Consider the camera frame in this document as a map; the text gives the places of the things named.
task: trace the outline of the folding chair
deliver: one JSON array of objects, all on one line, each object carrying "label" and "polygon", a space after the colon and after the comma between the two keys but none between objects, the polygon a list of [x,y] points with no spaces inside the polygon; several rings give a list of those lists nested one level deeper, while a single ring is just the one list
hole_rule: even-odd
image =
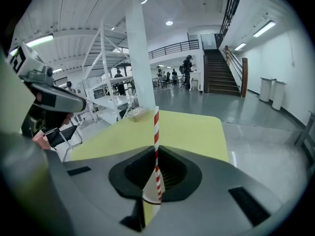
[{"label": "folding chair", "polygon": [[[82,144],[83,140],[82,140],[82,137],[80,136],[79,132],[76,132],[77,130],[77,125],[73,125],[72,121],[70,120],[72,126],[69,127],[69,128],[66,128],[62,131],[59,130],[59,128],[54,128],[54,129],[51,129],[49,131],[46,131],[44,132],[44,136],[47,137],[48,139],[48,142],[50,144],[51,147],[53,147],[54,149],[56,149],[55,147],[59,144],[62,144],[62,143],[67,143],[69,148],[66,149],[65,151],[65,155],[63,157],[63,162],[65,161],[65,158],[68,154],[68,151],[69,149],[74,149],[75,147],[79,146],[80,144]],[[77,144],[74,144],[74,145],[71,145],[69,143],[69,140],[71,140],[72,136],[74,133],[77,133],[77,135],[79,136],[80,138],[80,142],[77,143]]]}]

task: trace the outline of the desk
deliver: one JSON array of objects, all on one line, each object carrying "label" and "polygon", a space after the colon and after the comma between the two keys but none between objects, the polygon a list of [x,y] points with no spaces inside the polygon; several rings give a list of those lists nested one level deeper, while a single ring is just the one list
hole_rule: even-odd
[{"label": "desk", "polygon": [[[153,111],[139,122],[124,118],[71,152],[72,160],[103,157],[154,145]],[[160,144],[228,162],[221,121],[216,117],[159,112]]]}]

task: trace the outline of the white tile floor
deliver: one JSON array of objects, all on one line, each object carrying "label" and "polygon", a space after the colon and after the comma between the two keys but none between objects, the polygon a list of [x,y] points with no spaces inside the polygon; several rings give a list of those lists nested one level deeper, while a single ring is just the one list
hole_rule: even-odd
[{"label": "white tile floor", "polygon": [[[298,131],[226,122],[222,122],[222,126],[231,164],[236,164],[237,168],[264,184],[283,202],[301,193],[308,182],[309,161],[304,151],[293,146]],[[78,132],[84,142],[107,127],[109,124],[105,121],[94,123],[87,116]],[[78,136],[74,134],[69,142],[72,145],[78,143]],[[61,160],[67,148],[65,143],[56,147]],[[66,157],[66,161],[69,160],[71,151]]]}]

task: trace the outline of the stair railing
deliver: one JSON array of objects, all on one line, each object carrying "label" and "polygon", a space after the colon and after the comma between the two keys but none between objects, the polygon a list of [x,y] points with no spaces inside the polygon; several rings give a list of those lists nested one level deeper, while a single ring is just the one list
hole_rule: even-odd
[{"label": "stair railing", "polygon": [[223,52],[225,53],[225,60],[230,67],[230,64],[233,65],[234,69],[236,70],[238,76],[240,77],[242,81],[241,85],[241,96],[246,97],[247,92],[247,82],[248,82],[248,60],[247,58],[242,58],[242,64],[238,61],[238,59],[235,57],[233,53],[229,50],[228,46],[226,45],[223,49]]}]

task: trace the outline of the striped straw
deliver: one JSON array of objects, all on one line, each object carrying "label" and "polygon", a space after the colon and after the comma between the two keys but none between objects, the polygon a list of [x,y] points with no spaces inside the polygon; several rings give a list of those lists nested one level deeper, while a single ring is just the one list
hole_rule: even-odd
[{"label": "striped straw", "polygon": [[154,148],[156,151],[156,182],[157,182],[157,195],[158,199],[162,200],[161,181],[159,179],[159,167],[158,167],[158,146],[159,146],[159,134],[158,134],[158,107],[154,107]]}]

